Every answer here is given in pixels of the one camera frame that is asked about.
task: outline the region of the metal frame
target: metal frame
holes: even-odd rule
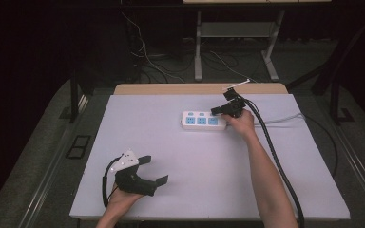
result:
[[[79,114],[82,114],[85,111],[87,104],[88,99],[83,96],[78,105]],[[33,193],[31,201],[29,203],[29,207],[23,215],[22,220],[18,224],[19,228],[33,227],[33,224],[37,219],[38,213],[40,212],[41,207],[44,204],[49,188],[55,180],[55,175],[58,172],[58,166],[60,165],[63,156],[67,153],[67,144],[73,137],[75,129],[81,120],[80,116],[78,118],[78,115],[76,115],[74,118],[75,119],[73,124],[69,123],[69,125],[66,127],[62,138],[59,141],[58,146],[53,154],[52,160],[49,163],[47,171],[44,174],[44,177],[41,179],[40,183],[38,184],[35,192]]]
[[[280,30],[280,25],[283,20],[284,10],[281,10],[272,28],[272,33],[262,32],[262,29],[257,29],[259,26],[265,26],[265,22],[258,23],[229,23],[229,25],[234,28],[242,29],[242,34],[232,34],[223,31],[223,26],[225,23],[202,23],[201,12],[198,11],[197,14],[197,37],[196,37],[196,52],[195,52],[195,81],[202,81],[202,62],[201,62],[201,37],[269,37],[269,43],[266,50],[261,52],[262,59],[268,70],[269,76],[273,82],[279,80],[275,67],[271,60],[272,50],[274,48],[275,42],[278,39],[278,34]]]
[[[325,110],[325,104],[321,100],[317,100],[317,104],[321,110]],[[324,114],[325,119],[328,121],[330,126],[332,127],[333,131],[336,133],[337,138],[339,139],[343,149],[344,155],[352,167],[357,180],[359,181],[360,185],[362,186],[365,192],[365,167],[361,162],[360,158],[358,157],[357,153],[352,147],[352,144],[349,142],[348,138],[346,137],[343,129],[340,125],[336,124],[336,121],[332,119],[332,117],[325,111],[322,112]]]

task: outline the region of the dark floor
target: dark floor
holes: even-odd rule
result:
[[[265,40],[246,39],[231,46],[221,47],[218,42],[204,43],[202,54],[203,83],[239,83],[245,80],[221,64],[220,57],[235,71],[259,83],[270,82],[259,52],[266,47]],[[336,47],[336,41],[319,40],[307,43],[287,41],[278,43],[272,60],[279,82],[289,84],[324,63]],[[151,50],[153,63],[169,70],[172,76],[181,77],[186,83],[194,81],[193,49],[188,48],[182,60],[169,58],[160,51]],[[145,74],[136,83],[181,83],[180,79],[163,76],[151,67],[143,68]],[[334,179],[351,212],[352,219],[342,221],[306,221],[306,227],[365,227],[365,175],[356,172],[355,158],[365,168],[365,113],[346,90],[340,91],[341,108],[354,117],[353,122],[337,126],[328,117],[329,93],[315,96],[311,86],[315,79],[291,89],[308,121],[321,156],[328,168],[334,170],[335,150],[338,166]],[[94,93],[82,97],[80,115],[75,123],[62,119],[61,114],[69,108],[69,82],[66,82],[52,98],[46,113],[29,139],[19,161],[13,168],[0,192],[0,227],[94,227],[97,221],[71,218],[68,214],[74,194],[84,172],[90,148],[99,129],[106,102],[113,87],[96,86]],[[80,160],[65,158],[77,136],[89,136],[91,140]],[[136,224],[125,223],[123,226]],[[259,227],[258,222],[143,222],[140,227]]]

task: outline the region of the metal stand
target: metal stand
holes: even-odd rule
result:
[[[346,38],[337,45],[336,50],[330,58],[327,69],[321,73],[312,88],[314,94],[322,95],[325,89],[331,85],[330,116],[337,125],[340,125],[340,122],[349,122],[352,120],[352,117],[346,112],[344,113],[345,118],[338,117],[339,89],[342,80],[341,76],[338,75],[338,72],[364,30],[365,23],[361,28],[353,32],[353,34],[351,33],[349,39]]]
[[[280,25],[283,20],[284,11],[280,11],[274,22],[272,33],[270,30],[271,22],[206,22],[201,21],[201,12],[198,11],[197,18],[197,37],[195,53],[195,81],[202,81],[201,63],[201,37],[269,37],[269,44],[266,50],[261,52],[263,61],[268,69],[269,76],[273,82],[279,80],[274,65],[272,64],[271,54],[275,42],[278,39]]]
[[[299,77],[298,79],[294,80],[292,83],[286,85],[286,89],[291,90],[292,88],[294,88],[294,87],[296,87],[296,86],[298,86],[298,85],[300,85],[300,84],[302,84],[302,83],[318,76],[318,74],[321,73],[321,71],[325,68],[326,65],[327,64],[324,63],[321,66],[319,66],[319,67],[313,69],[312,71],[308,72],[307,74]]]
[[[70,77],[70,124],[73,124],[78,114],[78,82],[76,81],[75,70],[73,70]]]

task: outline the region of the hand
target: hand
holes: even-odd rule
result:
[[[229,115],[221,115],[226,121],[233,126],[233,128],[245,139],[247,134],[255,132],[254,116],[247,109],[243,109],[241,116],[233,118]]]
[[[143,195],[124,192],[114,184],[113,193],[111,194],[106,211],[100,218],[96,227],[114,227],[118,220],[126,214],[132,205],[141,197],[143,197]]]

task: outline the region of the wooden table edge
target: wooden table edge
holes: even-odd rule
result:
[[[222,94],[233,84],[119,84],[114,95]],[[245,84],[235,87],[239,94],[288,94],[280,83]]]

